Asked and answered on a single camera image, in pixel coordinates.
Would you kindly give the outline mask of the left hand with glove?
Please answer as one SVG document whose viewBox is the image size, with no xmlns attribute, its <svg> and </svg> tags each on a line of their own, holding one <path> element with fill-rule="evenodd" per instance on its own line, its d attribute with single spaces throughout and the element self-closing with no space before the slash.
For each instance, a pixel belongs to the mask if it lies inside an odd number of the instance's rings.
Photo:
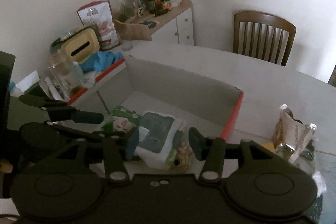
<svg viewBox="0 0 336 224">
<path fill-rule="evenodd" d="M 8 161 L 0 162 L 0 172 L 1 173 L 11 173 L 13 171 L 13 166 Z"/>
</svg>

